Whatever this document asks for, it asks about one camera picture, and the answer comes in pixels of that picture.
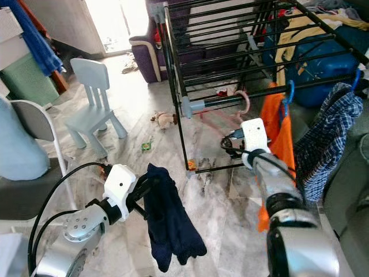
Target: plush toy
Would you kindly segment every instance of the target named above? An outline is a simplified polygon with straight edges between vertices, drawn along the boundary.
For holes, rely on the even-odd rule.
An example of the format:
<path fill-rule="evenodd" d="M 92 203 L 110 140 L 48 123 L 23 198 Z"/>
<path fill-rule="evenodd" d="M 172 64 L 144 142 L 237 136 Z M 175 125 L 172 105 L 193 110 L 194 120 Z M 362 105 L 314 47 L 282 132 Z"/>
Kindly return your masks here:
<path fill-rule="evenodd" d="M 168 114 L 165 111 L 160 111 L 151 118 L 151 121 L 157 121 L 161 129 L 168 129 L 171 123 L 176 125 L 178 123 L 177 116 L 175 114 Z"/>

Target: doorway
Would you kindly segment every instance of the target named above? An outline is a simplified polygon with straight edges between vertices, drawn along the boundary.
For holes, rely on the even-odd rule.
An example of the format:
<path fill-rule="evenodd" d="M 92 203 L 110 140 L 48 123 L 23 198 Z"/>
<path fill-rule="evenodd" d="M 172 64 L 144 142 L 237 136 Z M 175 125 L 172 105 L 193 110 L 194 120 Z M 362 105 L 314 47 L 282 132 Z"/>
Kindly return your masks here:
<path fill-rule="evenodd" d="M 129 32 L 120 0 L 86 0 L 86 4 L 105 54 L 129 50 Z"/>
<path fill-rule="evenodd" d="M 129 51 L 129 37 L 146 34 L 145 0 L 86 0 L 86 4 L 106 55 Z"/>

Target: light blue cushion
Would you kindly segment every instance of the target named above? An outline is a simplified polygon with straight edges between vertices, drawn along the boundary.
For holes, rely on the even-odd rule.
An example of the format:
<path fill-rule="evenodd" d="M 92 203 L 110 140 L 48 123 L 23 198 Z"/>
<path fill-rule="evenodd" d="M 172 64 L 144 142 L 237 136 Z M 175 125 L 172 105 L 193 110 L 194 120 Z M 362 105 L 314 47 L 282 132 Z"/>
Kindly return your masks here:
<path fill-rule="evenodd" d="M 33 180 L 49 166 L 45 150 L 23 129 L 10 102 L 0 95 L 0 176 Z"/>

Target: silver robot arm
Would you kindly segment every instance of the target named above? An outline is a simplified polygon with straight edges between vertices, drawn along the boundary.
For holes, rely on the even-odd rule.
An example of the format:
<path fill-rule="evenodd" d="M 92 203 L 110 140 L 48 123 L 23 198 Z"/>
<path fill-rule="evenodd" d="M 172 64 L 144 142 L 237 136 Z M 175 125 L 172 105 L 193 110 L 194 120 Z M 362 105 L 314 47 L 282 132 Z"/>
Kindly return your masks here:
<path fill-rule="evenodd" d="M 305 208 L 293 181 L 260 156 L 287 165 L 270 153 L 260 118 L 241 124 L 244 164 L 253 169 L 270 218 L 267 235 L 270 277 L 338 277 L 339 263 L 333 245 Z"/>
<path fill-rule="evenodd" d="M 134 173 L 127 166 L 114 165 L 104 185 L 104 200 L 92 201 L 65 220 L 63 230 L 37 266 L 37 276 L 79 276 L 87 255 L 97 246 L 109 226 L 118 220 L 126 220 L 129 212 L 138 208 L 127 206 L 131 202 L 127 198 L 136 186 L 135 180 Z"/>

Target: plaid shirt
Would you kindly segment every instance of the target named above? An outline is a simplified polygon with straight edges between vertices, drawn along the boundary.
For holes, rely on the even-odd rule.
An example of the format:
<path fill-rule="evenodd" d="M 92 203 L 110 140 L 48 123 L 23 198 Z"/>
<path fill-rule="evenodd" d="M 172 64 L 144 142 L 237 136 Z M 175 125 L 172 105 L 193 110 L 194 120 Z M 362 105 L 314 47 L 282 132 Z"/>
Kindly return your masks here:
<path fill-rule="evenodd" d="M 329 174 L 345 149 L 347 131 L 363 111 L 363 102 L 338 83 L 324 100 L 313 127 L 295 147 L 297 185 L 305 198 L 318 201 Z"/>

